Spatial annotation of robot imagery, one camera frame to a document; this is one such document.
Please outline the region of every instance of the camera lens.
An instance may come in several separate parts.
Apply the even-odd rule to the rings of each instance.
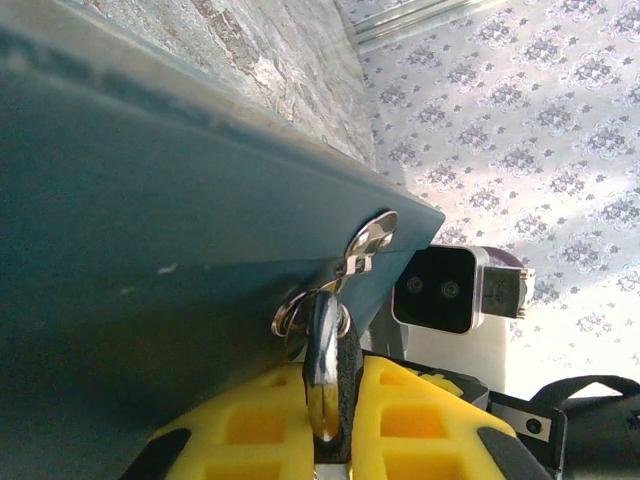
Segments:
[[[440,290],[442,295],[449,300],[456,298],[460,294],[460,286],[452,280],[444,282]]]
[[[526,426],[527,430],[529,430],[529,432],[533,433],[534,435],[537,435],[542,431],[542,424],[540,423],[540,420],[536,418],[530,418],[529,420],[527,420]]]
[[[424,282],[420,277],[411,277],[407,280],[407,290],[409,293],[420,293],[424,288]]]

